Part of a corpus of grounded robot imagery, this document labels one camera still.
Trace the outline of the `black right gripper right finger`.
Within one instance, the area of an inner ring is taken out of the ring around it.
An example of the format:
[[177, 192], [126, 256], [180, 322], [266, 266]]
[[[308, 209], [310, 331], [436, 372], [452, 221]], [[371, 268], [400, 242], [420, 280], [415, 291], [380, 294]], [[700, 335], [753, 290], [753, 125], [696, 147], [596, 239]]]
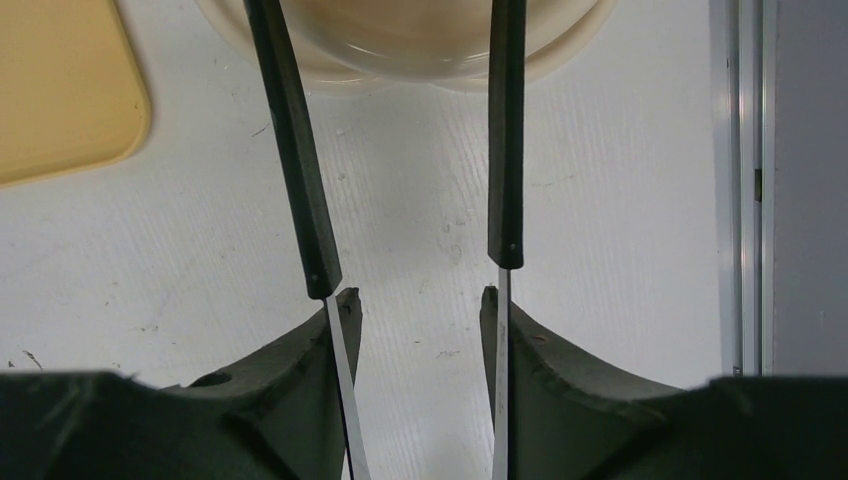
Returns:
[[847, 381], [718, 377], [690, 390], [509, 313], [512, 479], [843, 479]]

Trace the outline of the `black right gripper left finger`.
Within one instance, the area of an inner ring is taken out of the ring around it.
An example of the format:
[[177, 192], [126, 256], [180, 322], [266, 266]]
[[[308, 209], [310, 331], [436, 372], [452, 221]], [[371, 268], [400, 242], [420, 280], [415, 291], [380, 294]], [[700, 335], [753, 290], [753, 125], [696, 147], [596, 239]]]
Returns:
[[1, 377], [5, 479], [361, 478], [324, 311], [187, 386], [112, 371]]

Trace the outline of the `metal tongs with black tips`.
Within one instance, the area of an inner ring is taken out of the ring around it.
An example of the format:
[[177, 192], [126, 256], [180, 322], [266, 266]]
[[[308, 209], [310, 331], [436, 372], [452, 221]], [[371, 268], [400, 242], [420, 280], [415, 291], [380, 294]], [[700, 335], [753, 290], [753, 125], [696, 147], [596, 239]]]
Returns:
[[[327, 315], [349, 473], [353, 479], [367, 479], [370, 469], [335, 300], [342, 270], [298, 63], [280, 3], [248, 1], [245, 9], [270, 109], [307, 294], [322, 301]], [[495, 479], [517, 476], [509, 323], [511, 274], [524, 264], [526, 20], [524, 1], [496, 1], [492, 5], [488, 77], [488, 255], [499, 268], [492, 467]]]

